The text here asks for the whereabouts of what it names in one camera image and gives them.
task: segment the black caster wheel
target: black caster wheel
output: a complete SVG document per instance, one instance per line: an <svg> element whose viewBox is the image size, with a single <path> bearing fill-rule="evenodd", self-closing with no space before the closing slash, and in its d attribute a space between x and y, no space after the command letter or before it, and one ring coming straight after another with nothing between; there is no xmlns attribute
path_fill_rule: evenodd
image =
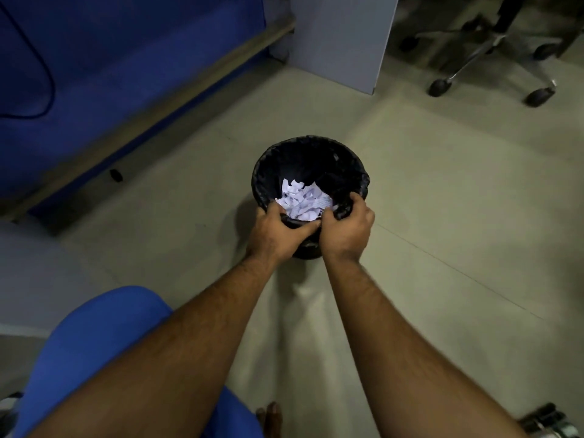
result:
<svg viewBox="0 0 584 438"><path fill-rule="evenodd" d="M402 52L409 52L414 50L416 46L420 43L420 39L415 36L406 36L402 42L399 44L399 50Z"/></svg>
<svg viewBox="0 0 584 438"><path fill-rule="evenodd" d="M540 107L554 94L555 90L551 87L534 90L525 98L525 104L527 104L529 107Z"/></svg>
<svg viewBox="0 0 584 438"><path fill-rule="evenodd" d="M557 44L542 44L539 46L535 52L533 52L533 59L544 61L550 58L552 55L555 55L556 51L558 50Z"/></svg>
<svg viewBox="0 0 584 438"><path fill-rule="evenodd" d="M444 95L452 86L452 83L447 80L438 79L435 80L428 89L428 95L431 97L441 97Z"/></svg>
<svg viewBox="0 0 584 438"><path fill-rule="evenodd" d="M477 17L474 20L467 21L466 23L464 23L460 30L462 30L462 32L474 32L475 30L478 29L480 25L481 20L479 17Z"/></svg>

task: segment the trash bin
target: trash bin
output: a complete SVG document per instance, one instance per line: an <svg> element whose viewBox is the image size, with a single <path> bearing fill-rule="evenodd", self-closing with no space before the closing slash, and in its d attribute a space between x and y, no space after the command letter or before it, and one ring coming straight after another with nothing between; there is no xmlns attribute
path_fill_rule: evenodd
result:
<svg viewBox="0 0 584 438"><path fill-rule="evenodd" d="M282 181L296 180L306 185L316 182L338 207L337 220L351 213L351 192L367 197L369 175L363 163L347 146L330 138L307 135L291 138L267 148L259 158L252 174L253 197L264 210L271 201L281 198ZM307 221L282 214L282 221L296 229ZM310 260L321 256L318 245L320 229L309 236L294 253L296 258Z"/></svg>

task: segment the wire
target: wire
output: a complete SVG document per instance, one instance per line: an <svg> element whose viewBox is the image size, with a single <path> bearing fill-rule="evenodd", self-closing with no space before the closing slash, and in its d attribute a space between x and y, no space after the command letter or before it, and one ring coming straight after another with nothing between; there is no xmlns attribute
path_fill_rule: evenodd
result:
<svg viewBox="0 0 584 438"><path fill-rule="evenodd" d="M29 37L26 36L24 30L20 27L18 22L14 19L14 17L8 12L6 6L4 6L3 2L0 2L0 10L4 13L8 21L11 22L18 35L22 38L22 40L26 43L30 51L34 54L36 59L39 61L40 65L43 67L45 74L47 74L47 79L51 88L51 94L48 99L47 105L44 109L39 112L38 114L33 115L14 115L14 114L0 114L0 118L9 118L11 120L35 120L40 117L44 117L49 111L53 108L53 104L55 103L55 94L57 92L57 87L55 86L55 79L53 78L53 74L51 74L51 69L48 68L47 63L41 56L38 50L34 47L33 43L30 42Z"/></svg>

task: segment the gray floor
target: gray floor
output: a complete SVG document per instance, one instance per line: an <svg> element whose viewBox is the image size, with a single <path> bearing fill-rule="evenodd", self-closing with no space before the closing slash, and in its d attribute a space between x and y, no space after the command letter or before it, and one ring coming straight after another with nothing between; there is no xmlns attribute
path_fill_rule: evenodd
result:
<svg viewBox="0 0 584 438"><path fill-rule="evenodd" d="M479 9L496 3L455 3L434 23ZM531 9L522 21L542 18L556 21ZM120 161L123 183L98 177L52 224L77 220L60 239L104 290L141 284L177 307L242 255L265 148L337 139L371 176L363 263L396 306L514 415L554 401L584 427L584 65L546 62L559 89L539 109L521 104L538 83L496 55L434 99L424 89L442 44L394 51L413 26L392 32L375 95L266 62ZM287 437L377 434L321 260L270 281L228 384L250 408L280 401Z"/></svg>

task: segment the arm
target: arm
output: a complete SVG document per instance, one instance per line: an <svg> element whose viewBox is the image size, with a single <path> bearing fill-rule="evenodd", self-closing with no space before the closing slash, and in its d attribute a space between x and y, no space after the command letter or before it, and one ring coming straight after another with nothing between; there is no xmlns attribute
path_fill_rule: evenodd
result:
<svg viewBox="0 0 584 438"><path fill-rule="evenodd" d="M267 280L319 226L289 229L282 208L258 209L246 258L100 370L30 434L198 437Z"/></svg>
<svg viewBox="0 0 584 438"><path fill-rule="evenodd" d="M415 331L359 265L375 215L322 218L321 249L361 383L383 438L524 438L517 423Z"/></svg>

